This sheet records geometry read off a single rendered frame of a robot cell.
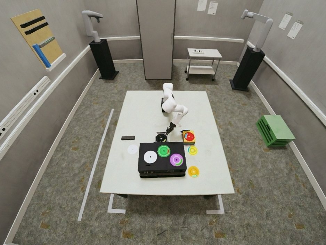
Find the white disc with centre hole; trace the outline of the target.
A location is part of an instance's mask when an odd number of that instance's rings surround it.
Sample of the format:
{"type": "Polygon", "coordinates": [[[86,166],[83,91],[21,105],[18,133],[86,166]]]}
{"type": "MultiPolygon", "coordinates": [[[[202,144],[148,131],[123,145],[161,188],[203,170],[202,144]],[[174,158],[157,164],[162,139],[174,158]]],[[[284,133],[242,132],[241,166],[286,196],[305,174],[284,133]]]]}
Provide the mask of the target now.
{"type": "Polygon", "coordinates": [[[138,151],[138,147],[136,145],[134,145],[134,144],[130,145],[128,147],[128,153],[130,153],[130,154],[135,154],[137,151],[138,151]]]}
{"type": "Polygon", "coordinates": [[[144,155],[144,160],[147,162],[147,163],[153,163],[155,162],[157,159],[157,154],[153,151],[148,151],[145,153],[144,155]],[[151,158],[150,158],[151,156],[151,158]]]}

